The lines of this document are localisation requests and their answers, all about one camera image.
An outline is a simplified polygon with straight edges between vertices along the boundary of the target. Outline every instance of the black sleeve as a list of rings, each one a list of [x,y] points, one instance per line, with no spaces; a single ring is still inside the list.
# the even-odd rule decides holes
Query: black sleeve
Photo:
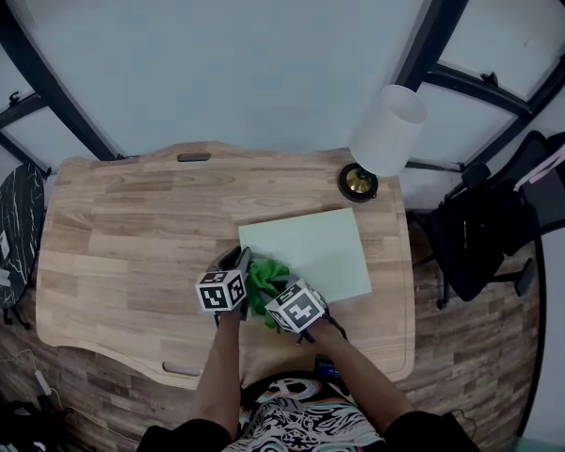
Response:
[[[220,452],[233,441],[228,430],[209,420],[194,419],[175,430],[158,426],[147,429],[137,452],[154,450],[201,450]]]
[[[410,412],[396,419],[383,436],[391,450],[479,452],[454,415]]]

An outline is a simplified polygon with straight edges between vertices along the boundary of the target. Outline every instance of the wooden desk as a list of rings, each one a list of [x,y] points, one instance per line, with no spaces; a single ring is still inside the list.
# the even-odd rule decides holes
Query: wooden desk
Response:
[[[211,158],[178,162],[194,153]],[[240,224],[351,206],[336,184],[349,162],[347,150],[281,154],[218,143],[109,163],[67,161],[40,249],[40,339],[195,388],[216,332],[214,318],[200,312],[197,276],[238,244]],[[331,313],[380,370],[403,379],[414,359],[414,293],[398,180],[381,179],[377,198],[354,211],[373,293],[334,303]],[[243,383],[312,369],[314,349],[296,340],[262,320],[242,323]]]

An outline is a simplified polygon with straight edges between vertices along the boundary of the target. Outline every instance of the black marble side table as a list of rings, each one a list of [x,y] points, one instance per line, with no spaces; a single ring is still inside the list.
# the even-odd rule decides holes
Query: black marble side table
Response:
[[[10,271],[10,286],[0,285],[0,308],[5,323],[8,310],[29,329],[14,308],[27,287],[36,264],[44,220],[44,183],[38,169],[23,165],[0,186],[0,235],[7,234],[10,253],[5,260],[0,249],[0,267]]]

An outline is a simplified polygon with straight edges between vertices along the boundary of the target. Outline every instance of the light green paper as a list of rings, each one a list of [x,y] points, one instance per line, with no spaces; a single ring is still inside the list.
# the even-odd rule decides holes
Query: light green paper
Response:
[[[353,209],[239,226],[241,246],[277,260],[328,303],[372,288]]]

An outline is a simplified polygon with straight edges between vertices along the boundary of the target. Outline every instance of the table lamp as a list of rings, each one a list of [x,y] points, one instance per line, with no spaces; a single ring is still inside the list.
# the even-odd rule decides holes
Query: table lamp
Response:
[[[374,199],[377,175],[396,176],[404,169],[426,120],[427,109],[415,92],[402,86],[383,88],[351,134],[349,150],[356,162],[339,173],[341,193],[354,202]]]

